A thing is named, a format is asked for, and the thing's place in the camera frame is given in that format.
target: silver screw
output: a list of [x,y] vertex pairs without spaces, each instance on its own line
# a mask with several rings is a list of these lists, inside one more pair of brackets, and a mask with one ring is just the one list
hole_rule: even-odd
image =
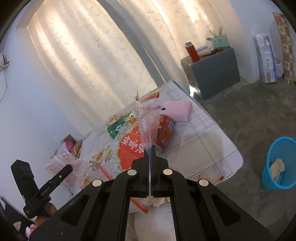
[[93,180],[93,186],[98,187],[102,185],[102,181],[100,179]]
[[201,180],[199,181],[199,184],[200,184],[201,186],[203,186],[203,187],[206,187],[207,185],[209,185],[209,182],[208,182],[208,180],[206,180],[206,179],[201,179]]
[[130,176],[134,176],[134,175],[136,175],[137,174],[137,171],[136,170],[134,170],[134,169],[129,169],[128,170],[128,175],[130,175]]
[[163,174],[165,175],[172,175],[173,171],[171,169],[164,169]]

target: electrical cord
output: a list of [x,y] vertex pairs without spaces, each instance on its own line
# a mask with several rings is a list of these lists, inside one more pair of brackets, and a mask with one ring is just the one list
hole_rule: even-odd
[[5,89],[5,91],[4,91],[4,95],[2,96],[2,98],[1,98],[1,100],[0,100],[0,103],[1,103],[1,101],[3,100],[3,98],[4,98],[4,96],[5,96],[5,93],[6,93],[6,90],[7,90],[7,88],[8,88],[7,80],[6,80],[6,72],[5,72],[5,69],[4,69],[4,76],[5,76],[5,85],[6,85],[6,89]]

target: beige curtain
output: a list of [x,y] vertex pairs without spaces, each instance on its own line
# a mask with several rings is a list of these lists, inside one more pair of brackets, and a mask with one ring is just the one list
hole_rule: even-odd
[[185,43],[196,48],[212,37],[209,30],[223,27],[212,0],[119,0],[139,25],[172,80],[188,89],[181,59]]
[[28,25],[44,65],[96,125],[157,86],[96,0],[45,0]]
[[[189,90],[180,62],[187,56],[184,44],[200,47],[210,29],[222,26],[211,0],[119,3],[170,78]],[[94,125],[131,103],[137,90],[144,95],[156,88],[137,52],[96,0],[45,0],[28,30],[48,71]]]

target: blue bucket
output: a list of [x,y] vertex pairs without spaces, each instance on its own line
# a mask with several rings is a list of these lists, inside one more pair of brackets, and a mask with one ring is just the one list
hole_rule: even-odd
[[[285,170],[278,182],[270,173],[270,166],[276,158],[283,160]],[[296,184],[296,141],[290,137],[280,137],[270,146],[266,164],[261,175],[262,186],[267,190],[289,189]]]

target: red thermos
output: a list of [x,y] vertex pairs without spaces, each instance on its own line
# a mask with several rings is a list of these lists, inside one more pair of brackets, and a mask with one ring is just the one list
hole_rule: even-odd
[[191,42],[185,43],[185,48],[186,48],[192,62],[196,62],[196,61],[200,60],[200,57],[198,56],[196,49]]

